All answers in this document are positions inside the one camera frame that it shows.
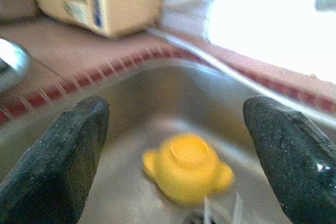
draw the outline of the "yellow rubber duck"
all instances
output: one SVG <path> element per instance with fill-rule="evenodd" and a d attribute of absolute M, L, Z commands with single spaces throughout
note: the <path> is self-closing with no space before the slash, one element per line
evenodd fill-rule
<path fill-rule="evenodd" d="M 191 133 L 168 139 L 158 151 L 145 152 L 143 167 L 166 197 L 183 206 L 200 204 L 205 196 L 234 182 L 230 167 L 201 137 Z"/>

